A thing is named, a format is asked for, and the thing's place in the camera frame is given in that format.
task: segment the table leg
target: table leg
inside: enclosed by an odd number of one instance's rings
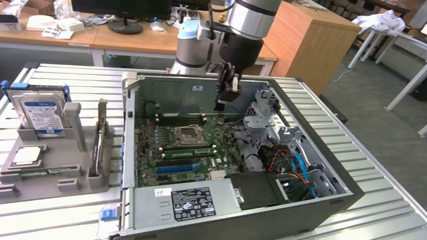
[[[392,48],[392,46],[395,45],[395,42],[396,42],[396,40],[398,40],[398,37],[399,37],[399,36],[395,36],[395,37],[391,39],[387,47],[386,47],[384,50],[382,51],[382,54],[379,55],[379,57],[378,57],[378,59],[376,59],[376,61],[375,61],[376,64],[379,64],[379,63],[382,62],[383,57],[386,56],[388,50],[390,50],[390,49]]]
[[[424,137],[427,134],[427,125],[422,128],[422,130],[419,130],[418,134]]]
[[[91,49],[94,66],[104,67],[104,50],[103,49]]]
[[[270,73],[272,72],[274,65],[275,65],[274,61],[264,61],[259,75],[268,77]]]
[[[358,60],[359,60],[359,58],[360,58],[360,56],[362,56],[362,54],[363,54],[363,52],[364,52],[364,50],[366,50],[366,48],[367,48],[367,46],[368,46],[368,44],[370,44],[374,36],[375,36],[375,31],[371,30],[371,32],[370,32],[370,34],[367,35],[367,38],[366,38],[366,40],[364,40],[360,48],[359,48],[359,51],[356,52],[356,54],[355,54],[355,56],[354,56],[354,58],[352,58],[352,60],[351,60],[351,63],[350,63],[350,65],[348,65],[348,68],[350,68],[350,69],[352,69],[352,68],[355,67],[355,65],[356,65],[356,63],[358,63]]]
[[[419,73],[415,75],[412,80],[408,82],[398,96],[394,98],[386,109],[388,111],[394,110],[398,103],[402,101],[402,99],[406,97],[406,95],[416,88],[416,86],[420,84],[420,82],[424,80],[424,77],[427,76],[427,64],[419,71]]]
[[[360,58],[360,61],[364,62],[368,59],[368,56],[372,54],[376,46],[380,44],[380,40],[386,37],[386,35],[383,34],[378,34],[374,43],[371,44],[371,47],[368,48],[368,50],[366,51],[366,54],[363,55],[363,57]]]

